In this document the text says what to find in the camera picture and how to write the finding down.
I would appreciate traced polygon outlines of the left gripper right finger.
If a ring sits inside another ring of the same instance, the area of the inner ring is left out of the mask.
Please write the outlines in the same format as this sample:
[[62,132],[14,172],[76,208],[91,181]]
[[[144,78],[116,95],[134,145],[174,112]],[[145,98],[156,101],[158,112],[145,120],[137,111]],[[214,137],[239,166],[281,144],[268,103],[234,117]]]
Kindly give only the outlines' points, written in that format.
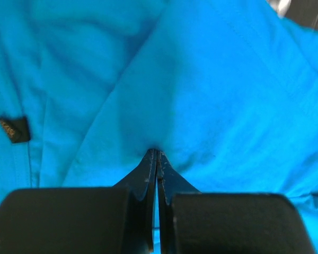
[[157,153],[162,253],[314,253],[294,205],[278,194],[202,193]]

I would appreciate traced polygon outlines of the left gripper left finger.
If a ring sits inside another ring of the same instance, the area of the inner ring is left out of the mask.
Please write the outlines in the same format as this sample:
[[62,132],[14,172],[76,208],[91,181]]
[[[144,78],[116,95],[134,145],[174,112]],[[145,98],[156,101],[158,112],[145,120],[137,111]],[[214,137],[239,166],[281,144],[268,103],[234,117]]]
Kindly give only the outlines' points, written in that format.
[[111,187],[35,188],[0,205],[0,253],[151,253],[157,152]]

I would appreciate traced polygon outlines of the blue t shirt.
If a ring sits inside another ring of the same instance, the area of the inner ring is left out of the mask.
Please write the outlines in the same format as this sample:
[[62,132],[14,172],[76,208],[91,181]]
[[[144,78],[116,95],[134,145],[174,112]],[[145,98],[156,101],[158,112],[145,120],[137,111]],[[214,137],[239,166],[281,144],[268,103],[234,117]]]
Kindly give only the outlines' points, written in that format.
[[318,32],[266,1],[0,1],[0,204],[118,182],[278,193],[318,252]]

